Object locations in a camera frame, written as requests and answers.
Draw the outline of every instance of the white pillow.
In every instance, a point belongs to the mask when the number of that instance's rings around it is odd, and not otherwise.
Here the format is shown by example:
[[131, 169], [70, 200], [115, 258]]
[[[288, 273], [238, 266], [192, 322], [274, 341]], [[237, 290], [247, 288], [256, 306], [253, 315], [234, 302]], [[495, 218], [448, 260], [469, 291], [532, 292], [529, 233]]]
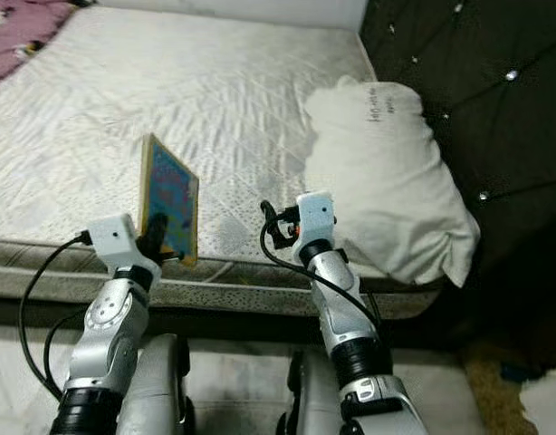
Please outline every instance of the white pillow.
[[419, 96], [399, 83], [343, 77], [306, 102], [318, 134], [307, 189], [332, 193], [337, 246], [398, 281], [462, 286], [479, 239]]

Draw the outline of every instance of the black wire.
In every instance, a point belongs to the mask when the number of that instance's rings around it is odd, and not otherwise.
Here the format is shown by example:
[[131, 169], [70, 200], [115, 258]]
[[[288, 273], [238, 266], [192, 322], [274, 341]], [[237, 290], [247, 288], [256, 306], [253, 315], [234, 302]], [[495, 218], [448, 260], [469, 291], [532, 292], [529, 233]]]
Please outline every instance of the black wire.
[[[278, 216], [273, 217], [272, 219], [268, 219], [264, 223], [264, 225], [262, 226], [262, 230], [260, 231], [260, 248], [262, 249], [262, 252], [264, 252], [264, 254], [269, 259], [274, 261], [275, 264], [277, 264], [279, 266], [282, 266], [282, 267], [286, 267], [287, 269], [290, 269], [290, 270], [292, 270], [294, 272], [297, 272], [299, 274], [308, 276], [310, 279], [313, 279], [314, 281], [318, 281], [319, 283], [326, 285], [331, 290], [335, 291], [337, 294], [339, 294], [340, 296], [345, 298], [347, 301], [349, 301], [351, 304], [353, 304], [355, 306], [355, 308], [357, 308], [361, 313], [363, 313], [370, 320], [370, 322], [373, 324], [373, 326], [375, 328], [380, 326], [380, 316], [377, 315], [375, 317], [363, 304], [361, 304], [359, 301], [357, 301], [353, 296], [349, 295], [343, 289], [341, 289], [337, 285], [333, 284], [331, 281], [329, 281], [327, 279], [324, 279], [322, 276], [316, 275], [315, 273], [313, 273], [309, 270], [306, 270], [304, 267], [293, 265], [291, 263], [288, 263], [287, 261], [281, 260], [280, 258], [273, 255], [268, 250], [268, 247], [266, 246], [266, 238], [265, 238], [266, 237], [266, 230], [268, 229], [268, 227], [270, 225], [277, 223], [279, 220], [283, 220], [283, 215], [278, 215]], [[379, 314], [379, 310], [377, 308], [375, 308], [375, 311], [376, 311], [377, 314]]]
[[377, 301], [375, 300], [374, 292], [370, 288], [367, 289], [367, 297], [369, 298], [370, 307], [372, 308], [372, 311], [375, 313], [375, 317], [377, 317], [377, 320], [379, 321], [378, 324], [379, 326], [380, 325], [379, 306], [377, 305]]
[[53, 342], [53, 337], [57, 330], [64, 324], [65, 322], [74, 319], [75, 317], [84, 314], [87, 311], [87, 308], [83, 308], [76, 313], [70, 314], [65, 316], [64, 318], [58, 320], [56, 324], [49, 330], [49, 333], [46, 335], [46, 339], [44, 340], [44, 351], [43, 351], [43, 365], [44, 365], [44, 374], [46, 379], [49, 381], [51, 386], [55, 389], [56, 393], [59, 395], [59, 398], [62, 397], [62, 390], [59, 388], [57, 383], [54, 381], [53, 372], [51, 372], [51, 361], [49, 355], [51, 353], [51, 344]]
[[26, 290], [24, 290], [23, 297], [21, 298], [21, 303], [18, 307], [18, 335], [20, 337], [20, 342], [21, 342], [21, 346], [23, 348], [23, 353], [24, 353], [24, 358], [26, 360], [26, 363], [28, 364], [29, 368], [31, 369], [31, 372], [33, 372], [34, 376], [36, 376], [36, 379], [57, 400], [60, 400], [61, 396], [62, 396], [60, 390], [58, 389], [58, 387], [55, 390], [56, 385], [54, 385], [54, 382], [52, 382], [51, 380], [46, 378], [41, 373], [41, 371], [37, 367], [36, 363], [34, 362], [34, 359], [33, 359], [33, 356], [31, 355], [30, 349], [28, 348], [28, 342], [27, 342], [27, 339], [26, 339], [26, 329], [25, 329], [25, 325], [24, 325], [24, 308], [26, 306], [26, 301], [28, 300], [28, 296], [31, 294], [31, 292], [34, 289], [34, 285], [39, 280], [41, 275], [44, 273], [44, 270], [47, 268], [47, 266], [50, 265], [52, 263], [52, 261], [59, 254], [61, 254], [61, 252], [64, 249], [66, 249], [67, 247], [69, 247], [69, 246], [71, 246], [75, 243], [82, 242], [82, 240], [83, 240], [83, 236], [80, 235], [80, 236], [74, 238], [73, 240], [68, 241], [67, 243], [65, 243], [63, 245], [60, 245], [59, 247], [57, 247], [55, 249], [55, 251], [52, 254], [49, 255], [49, 257], [44, 261], [43, 265], [39, 268], [39, 270], [36, 272], [36, 274], [34, 274], [33, 279], [31, 279], [31, 282], [26, 287]]

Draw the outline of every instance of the quilted mattress surface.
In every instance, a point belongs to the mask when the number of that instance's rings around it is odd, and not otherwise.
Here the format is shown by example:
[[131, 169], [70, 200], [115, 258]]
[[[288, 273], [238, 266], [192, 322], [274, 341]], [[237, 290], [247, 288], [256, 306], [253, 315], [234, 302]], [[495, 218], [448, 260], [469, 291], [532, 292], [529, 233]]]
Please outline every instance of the quilted mattress surface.
[[0, 240], [138, 216], [140, 138], [199, 177], [199, 255], [263, 261], [259, 203], [304, 191], [309, 94], [372, 80], [357, 35], [94, 6], [0, 82]]

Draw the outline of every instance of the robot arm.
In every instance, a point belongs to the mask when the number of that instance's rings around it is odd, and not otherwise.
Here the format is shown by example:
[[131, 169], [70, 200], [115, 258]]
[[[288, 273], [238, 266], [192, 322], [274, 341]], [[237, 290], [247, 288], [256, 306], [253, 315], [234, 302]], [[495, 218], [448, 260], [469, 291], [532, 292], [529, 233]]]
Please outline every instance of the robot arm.
[[[288, 220], [293, 236], [287, 244], [292, 246], [294, 262], [364, 306], [359, 277], [349, 268], [344, 252], [333, 248], [336, 219], [330, 195], [308, 193], [296, 202], [297, 210], [290, 208], [287, 213], [295, 216]], [[268, 206], [263, 204], [267, 217], [272, 215], [266, 211]], [[390, 350], [381, 341], [376, 325], [355, 304], [316, 279], [312, 281], [312, 300], [338, 381], [340, 414], [345, 421], [340, 433], [427, 433], [402, 381], [393, 376]]]
[[129, 215], [89, 225], [95, 251], [113, 278], [85, 315], [52, 434], [115, 432], [149, 320], [149, 290], [161, 278], [159, 250], [166, 226], [167, 218], [156, 215], [136, 243]]

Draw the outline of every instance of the pink blanket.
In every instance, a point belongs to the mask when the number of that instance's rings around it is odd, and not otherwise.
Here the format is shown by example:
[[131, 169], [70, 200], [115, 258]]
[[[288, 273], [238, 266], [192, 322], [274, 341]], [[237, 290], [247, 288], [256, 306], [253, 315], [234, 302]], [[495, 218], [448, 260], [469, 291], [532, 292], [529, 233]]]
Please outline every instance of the pink blanket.
[[0, 0], [0, 79], [49, 41], [72, 8], [59, 0]]

